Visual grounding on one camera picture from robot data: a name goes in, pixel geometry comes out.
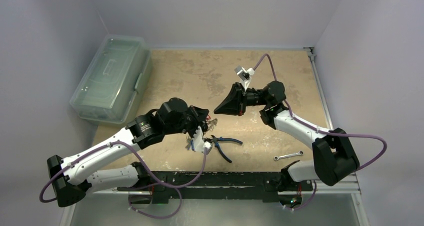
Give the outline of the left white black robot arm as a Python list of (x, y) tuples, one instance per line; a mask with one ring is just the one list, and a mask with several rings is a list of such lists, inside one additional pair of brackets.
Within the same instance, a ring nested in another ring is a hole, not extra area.
[[(73, 156), (54, 155), (47, 160), (50, 180), (43, 187), (39, 200), (57, 202), (61, 208), (81, 201), (86, 194), (110, 188), (146, 189), (149, 178), (160, 185), (175, 188), (158, 178), (143, 160), (114, 170), (103, 167), (130, 153), (160, 143), (166, 135), (188, 134), (194, 151), (207, 155), (211, 147), (204, 141), (208, 130), (209, 110), (189, 106), (180, 98), (171, 98), (160, 108), (135, 117), (117, 133), (101, 143)], [(55, 197), (44, 199), (47, 186), (52, 186)]]

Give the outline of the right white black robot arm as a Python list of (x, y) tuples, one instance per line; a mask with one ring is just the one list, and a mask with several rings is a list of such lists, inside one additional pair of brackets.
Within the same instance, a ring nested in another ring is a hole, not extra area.
[(283, 104), (286, 99), (282, 82), (272, 81), (263, 89), (247, 88), (236, 82), (227, 97), (215, 109), (215, 114), (242, 116), (248, 106), (264, 106), (259, 112), (263, 123), (287, 133), (312, 150), (312, 160), (294, 161), (281, 170), (281, 185), (292, 190), (301, 181), (319, 180), (333, 186), (358, 170), (360, 163), (343, 129), (319, 129), (302, 123)]

